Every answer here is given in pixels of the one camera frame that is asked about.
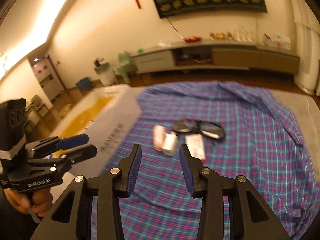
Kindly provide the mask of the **operator left hand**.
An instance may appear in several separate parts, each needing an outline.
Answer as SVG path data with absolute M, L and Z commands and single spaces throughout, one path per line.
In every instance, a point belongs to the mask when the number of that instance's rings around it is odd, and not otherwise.
M 10 205 L 23 214 L 28 214 L 31 210 L 39 217 L 44 217 L 53 205 L 50 188 L 35 191 L 31 198 L 14 189 L 4 189 L 4 195 Z

